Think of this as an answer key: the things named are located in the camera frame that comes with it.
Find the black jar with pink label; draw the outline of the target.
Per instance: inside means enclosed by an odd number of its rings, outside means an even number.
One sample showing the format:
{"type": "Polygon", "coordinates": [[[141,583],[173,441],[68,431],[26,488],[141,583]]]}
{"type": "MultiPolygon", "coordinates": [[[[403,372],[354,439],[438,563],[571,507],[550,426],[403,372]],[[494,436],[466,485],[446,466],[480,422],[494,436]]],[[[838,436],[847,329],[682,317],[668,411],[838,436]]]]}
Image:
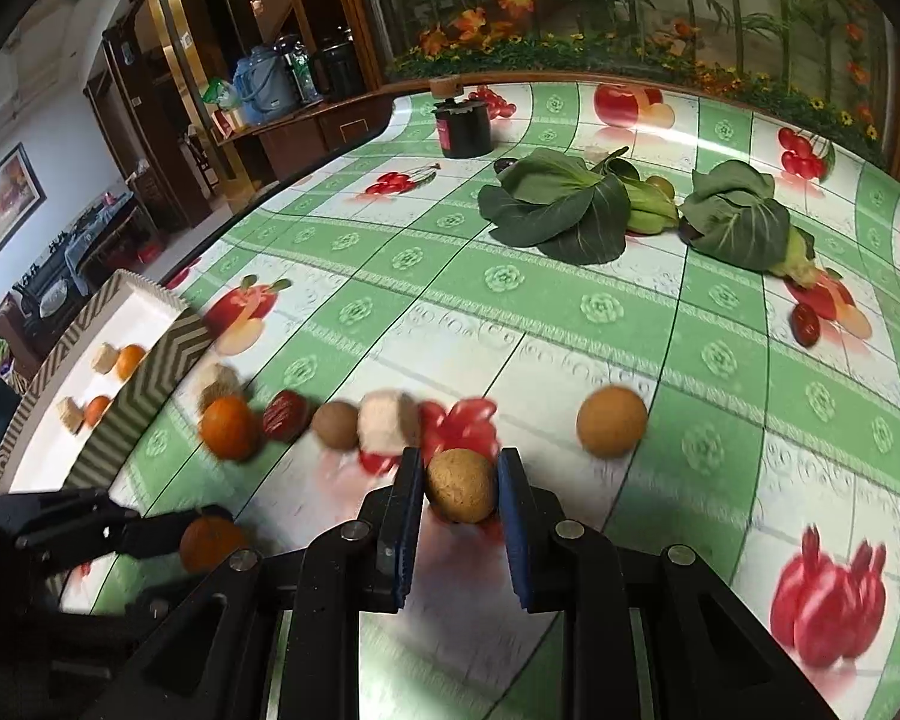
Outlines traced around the black jar with pink label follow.
{"type": "Polygon", "coordinates": [[[449,160],[479,158],[493,151],[491,119],[481,99],[464,99],[458,76],[437,76],[429,82],[434,99],[437,140],[449,160]]]}

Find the tan longan fruit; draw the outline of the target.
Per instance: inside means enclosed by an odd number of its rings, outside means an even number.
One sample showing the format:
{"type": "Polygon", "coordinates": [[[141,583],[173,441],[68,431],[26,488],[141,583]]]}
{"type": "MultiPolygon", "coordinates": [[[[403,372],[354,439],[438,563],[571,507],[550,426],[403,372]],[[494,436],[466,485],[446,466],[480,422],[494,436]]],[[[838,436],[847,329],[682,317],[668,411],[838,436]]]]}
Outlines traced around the tan longan fruit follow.
{"type": "Polygon", "coordinates": [[[450,522],[482,522],[496,508],[493,465],[475,450],[443,450],[427,465],[427,495],[430,505],[450,522]]]}
{"type": "Polygon", "coordinates": [[[644,437],[649,411],[634,390],[598,388],[578,408],[575,430],[583,449],[596,458],[619,458],[644,437]]]}

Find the beige sugarcane chunk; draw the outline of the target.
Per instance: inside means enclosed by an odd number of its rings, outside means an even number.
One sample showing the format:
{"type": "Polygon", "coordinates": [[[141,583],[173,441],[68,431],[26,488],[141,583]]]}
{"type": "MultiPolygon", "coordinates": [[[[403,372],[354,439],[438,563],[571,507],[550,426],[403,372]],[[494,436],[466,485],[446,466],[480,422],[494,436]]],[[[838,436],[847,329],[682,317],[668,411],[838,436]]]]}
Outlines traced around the beige sugarcane chunk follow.
{"type": "Polygon", "coordinates": [[[102,374],[102,376],[110,374],[119,360],[119,353],[121,353],[121,349],[116,348],[113,344],[100,343],[92,355],[92,371],[102,374]]]}
{"type": "Polygon", "coordinates": [[[77,434],[84,426],[84,410],[71,397],[63,397],[55,405],[56,416],[63,424],[64,429],[71,434],[77,434]]]}
{"type": "Polygon", "coordinates": [[[370,392],[357,411],[357,436],[361,449],[368,454],[401,455],[406,447],[418,447],[418,404],[400,390],[370,392]]]}
{"type": "Polygon", "coordinates": [[[215,401],[224,397],[241,397],[244,384],[238,372],[228,364],[211,362],[198,372],[194,383],[196,411],[202,415],[215,401]]]}

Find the dark wooden cabinet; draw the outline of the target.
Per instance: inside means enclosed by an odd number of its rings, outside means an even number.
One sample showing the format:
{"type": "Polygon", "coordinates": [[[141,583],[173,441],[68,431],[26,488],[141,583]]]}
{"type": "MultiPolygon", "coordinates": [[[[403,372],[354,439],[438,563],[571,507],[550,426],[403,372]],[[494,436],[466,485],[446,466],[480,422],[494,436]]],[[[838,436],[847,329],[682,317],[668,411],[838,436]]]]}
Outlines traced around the dark wooden cabinet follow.
{"type": "MultiPolygon", "coordinates": [[[[570,71],[489,71],[489,73],[463,73],[460,83],[464,89],[471,86],[505,85],[505,83],[570,83],[587,82],[598,86],[609,86],[613,91],[630,94],[634,99],[649,98],[654,103],[663,101],[663,93],[691,94],[690,89],[677,88],[665,83],[651,83],[642,78],[624,78],[608,73],[571,73],[570,71]]],[[[368,138],[374,132],[380,132],[386,121],[390,119],[391,106],[398,96],[411,94],[430,94],[430,82],[425,78],[413,78],[404,82],[388,83],[370,93],[359,94],[356,98],[343,99],[337,103],[313,103],[290,114],[272,119],[261,125],[245,125],[234,130],[228,137],[222,138],[219,146],[235,143],[240,138],[260,138],[264,140],[271,130],[286,132],[288,128],[300,127],[307,122],[313,135],[283,135],[284,140],[300,140],[310,138],[318,142],[318,146],[306,146],[305,154],[290,157],[287,146],[276,143],[265,143],[263,148],[268,155],[272,171],[279,179],[287,179],[295,171],[305,166],[313,166],[320,154],[351,148],[361,138],[368,138]]],[[[889,114],[893,123],[888,130],[889,153],[886,156],[888,174],[894,181],[900,182],[900,82],[896,93],[891,94],[889,114]]]]}

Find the small dark date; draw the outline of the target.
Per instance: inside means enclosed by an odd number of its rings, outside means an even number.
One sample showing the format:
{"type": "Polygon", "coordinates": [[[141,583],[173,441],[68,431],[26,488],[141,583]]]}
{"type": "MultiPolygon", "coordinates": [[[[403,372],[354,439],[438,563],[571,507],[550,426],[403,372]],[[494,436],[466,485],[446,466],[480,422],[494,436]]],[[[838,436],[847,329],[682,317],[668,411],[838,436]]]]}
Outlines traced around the small dark date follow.
{"type": "Polygon", "coordinates": [[[507,167],[513,166],[514,164],[517,164],[515,158],[499,158],[494,161],[494,172],[500,174],[501,172],[504,172],[507,167]]]}

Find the green fruit-print tablecloth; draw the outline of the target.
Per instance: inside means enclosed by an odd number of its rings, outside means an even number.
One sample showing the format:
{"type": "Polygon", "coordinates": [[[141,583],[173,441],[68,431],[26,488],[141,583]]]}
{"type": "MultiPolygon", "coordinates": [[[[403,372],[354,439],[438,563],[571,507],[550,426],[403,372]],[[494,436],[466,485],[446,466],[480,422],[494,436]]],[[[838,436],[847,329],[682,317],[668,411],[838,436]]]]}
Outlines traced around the green fruit-print tablecloth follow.
{"type": "Polygon", "coordinates": [[[691,192],[692,173],[740,160],[814,238],[824,286],[802,348],[781,278],[697,254],[673,232],[572,266],[491,238],[478,192],[489,158],[442,160],[420,94],[393,101],[375,138],[315,161],[183,273],[211,323],[255,338],[235,369],[263,406],[400,390],[443,437],[512,445],[567,514],[655,553],[692,546],[767,619],[806,530],[847,571],[862,546],[877,595],[870,644],[813,674],[842,718],[900,711],[900,183],[847,149],[764,115],[663,93],[618,127],[590,83],[507,83],[497,153],[549,146],[584,160],[619,148],[640,176],[691,192]],[[639,444],[596,458],[583,400],[608,385],[644,400],[639,444]]]}

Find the red jujube date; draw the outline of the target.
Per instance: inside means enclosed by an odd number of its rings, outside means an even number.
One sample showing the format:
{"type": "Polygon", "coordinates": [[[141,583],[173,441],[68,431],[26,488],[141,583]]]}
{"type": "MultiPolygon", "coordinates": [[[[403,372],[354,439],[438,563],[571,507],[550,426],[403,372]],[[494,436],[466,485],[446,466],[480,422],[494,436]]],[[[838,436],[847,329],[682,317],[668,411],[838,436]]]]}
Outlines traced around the red jujube date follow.
{"type": "Polygon", "coordinates": [[[813,348],[820,341],[820,317],[814,312],[811,305],[802,304],[801,302],[795,304],[792,312],[790,312],[790,316],[788,316],[788,325],[790,325],[793,339],[802,348],[813,348]]]}
{"type": "Polygon", "coordinates": [[[290,444],[307,426],[310,403],[295,390],[279,390],[266,405],[261,431],[268,440],[290,444]]]}

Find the white tray with striped rim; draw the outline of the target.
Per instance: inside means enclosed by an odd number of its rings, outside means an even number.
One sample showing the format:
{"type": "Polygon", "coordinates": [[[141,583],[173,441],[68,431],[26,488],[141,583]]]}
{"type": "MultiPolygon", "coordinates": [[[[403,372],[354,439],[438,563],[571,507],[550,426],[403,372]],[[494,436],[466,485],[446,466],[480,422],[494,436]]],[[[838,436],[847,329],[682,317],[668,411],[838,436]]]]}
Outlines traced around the white tray with striped rim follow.
{"type": "Polygon", "coordinates": [[[131,271],[119,270],[87,302],[43,361],[0,447],[0,494],[63,488],[107,488],[176,386],[203,357],[211,333],[182,298],[131,271]],[[126,382],[102,376],[91,360],[100,343],[148,350],[126,382]],[[94,427],[64,429],[56,402],[84,410],[98,395],[112,399],[94,427]]]}

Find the brown longan fruit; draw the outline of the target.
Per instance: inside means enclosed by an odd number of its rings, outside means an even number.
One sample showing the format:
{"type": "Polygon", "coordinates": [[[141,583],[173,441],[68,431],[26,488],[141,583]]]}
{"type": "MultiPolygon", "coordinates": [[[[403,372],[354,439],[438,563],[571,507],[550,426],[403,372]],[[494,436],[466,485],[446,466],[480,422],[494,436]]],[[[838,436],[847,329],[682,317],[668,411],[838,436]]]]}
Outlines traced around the brown longan fruit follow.
{"type": "Polygon", "coordinates": [[[359,410],[349,401],[333,400],[318,406],[312,431],[320,444],[334,452],[351,452],[359,445],[359,410]]]}

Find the framed wall painting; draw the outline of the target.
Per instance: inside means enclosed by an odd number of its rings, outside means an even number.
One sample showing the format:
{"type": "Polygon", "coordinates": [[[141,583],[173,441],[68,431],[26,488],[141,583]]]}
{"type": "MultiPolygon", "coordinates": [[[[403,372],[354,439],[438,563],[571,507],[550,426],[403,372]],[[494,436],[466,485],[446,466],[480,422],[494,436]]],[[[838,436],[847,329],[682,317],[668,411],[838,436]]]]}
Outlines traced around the framed wall painting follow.
{"type": "Polygon", "coordinates": [[[45,199],[29,154],[18,143],[0,163],[0,250],[45,199]]]}

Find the orange tangerine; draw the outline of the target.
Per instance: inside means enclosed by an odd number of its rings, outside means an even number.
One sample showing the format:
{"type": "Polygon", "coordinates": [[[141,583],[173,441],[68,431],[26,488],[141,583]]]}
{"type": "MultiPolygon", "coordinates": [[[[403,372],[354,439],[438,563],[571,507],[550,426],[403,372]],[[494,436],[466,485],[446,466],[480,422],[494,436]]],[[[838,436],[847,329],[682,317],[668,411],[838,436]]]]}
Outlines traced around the orange tangerine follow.
{"type": "Polygon", "coordinates": [[[115,374],[121,382],[126,382],[141,364],[142,360],[148,354],[146,348],[142,348],[139,344],[126,344],[119,350],[115,362],[115,374]]]}
{"type": "Polygon", "coordinates": [[[86,424],[89,429],[94,429],[103,418],[103,415],[107,413],[107,410],[110,408],[110,403],[112,403],[112,399],[107,397],[107,395],[98,395],[98,397],[92,398],[91,401],[87,401],[84,410],[82,410],[84,424],[86,424]]]}
{"type": "Polygon", "coordinates": [[[260,449],[260,417],[240,395],[226,395],[206,408],[199,437],[217,460],[244,463],[260,449]]]}
{"type": "Polygon", "coordinates": [[[207,574],[232,553],[248,546],[248,538],[237,523],[205,515],[188,525],[180,539],[178,555],[188,574],[207,574]]]}

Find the green leafy bok choy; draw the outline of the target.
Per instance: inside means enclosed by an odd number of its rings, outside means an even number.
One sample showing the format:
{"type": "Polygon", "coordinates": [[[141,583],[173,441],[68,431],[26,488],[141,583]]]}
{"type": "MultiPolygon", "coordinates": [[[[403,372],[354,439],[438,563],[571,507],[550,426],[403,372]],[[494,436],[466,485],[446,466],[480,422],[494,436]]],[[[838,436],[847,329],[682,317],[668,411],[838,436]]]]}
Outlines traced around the green leafy bok choy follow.
{"type": "Polygon", "coordinates": [[[814,238],[774,197],[770,174],[740,160],[692,173],[692,192],[679,207],[681,241],[697,254],[752,273],[769,273],[813,288],[820,269],[814,238]]]}
{"type": "Polygon", "coordinates": [[[494,241],[577,266],[614,262],[631,234],[658,236],[679,223],[671,184],[644,179],[622,148],[595,164],[535,149],[478,192],[478,210],[494,241]]]}

